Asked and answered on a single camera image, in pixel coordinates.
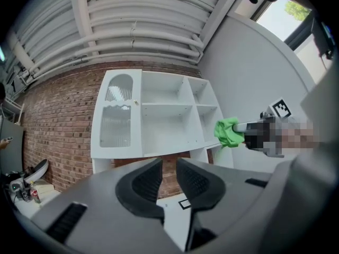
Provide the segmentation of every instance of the frosted glass panel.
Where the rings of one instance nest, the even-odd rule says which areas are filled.
[[[131,107],[105,107],[100,132],[101,147],[129,147],[131,145]]]
[[[132,99],[133,79],[127,74],[115,76],[107,90],[106,101],[126,101]]]

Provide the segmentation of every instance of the white shelf unit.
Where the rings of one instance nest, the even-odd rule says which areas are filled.
[[[93,116],[94,172],[110,168],[111,159],[155,157],[218,145],[213,134],[221,119],[207,80],[164,72],[109,70]]]
[[[190,85],[183,75],[142,73],[142,103],[193,104]]]
[[[211,84],[204,79],[189,78],[193,98],[196,104],[218,106]]]
[[[213,105],[199,104],[197,105],[197,110],[204,141],[209,145],[218,143],[218,139],[214,136],[214,128],[216,126],[216,122],[222,117],[220,108]]]
[[[143,104],[141,111],[145,157],[190,150],[204,143],[192,105]]]

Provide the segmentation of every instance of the bottle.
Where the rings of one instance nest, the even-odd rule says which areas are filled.
[[[31,181],[31,197],[32,197],[32,199],[34,199],[35,203],[38,203],[38,204],[41,203],[41,200],[38,196],[38,191],[34,187],[33,181]]]

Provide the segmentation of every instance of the ceiling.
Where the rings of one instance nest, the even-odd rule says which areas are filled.
[[[2,81],[13,98],[42,77],[98,59],[194,66],[234,1],[30,0],[1,43]]]

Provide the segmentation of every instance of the shelf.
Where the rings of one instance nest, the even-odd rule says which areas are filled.
[[[142,103],[194,103],[184,76],[159,72],[142,74]]]
[[[143,104],[141,113],[144,156],[187,151],[203,142],[192,105]]]
[[[213,149],[213,148],[215,148],[215,147],[220,147],[221,146],[221,144],[220,144],[220,142],[219,143],[216,143],[216,144],[213,144],[213,145],[211,145],[211,146],[206,146],[206,149],[208,150],[208,149]]]
[[[211,105],[197,105],[197,109],[205,142],[215,141],[217,143],[218,139],[214,137],[214,128],[216,122],[222,119],[221,112],[216,106]]]
[[[217,105],[211,84],[204,79],[188,78],[196,104]]]

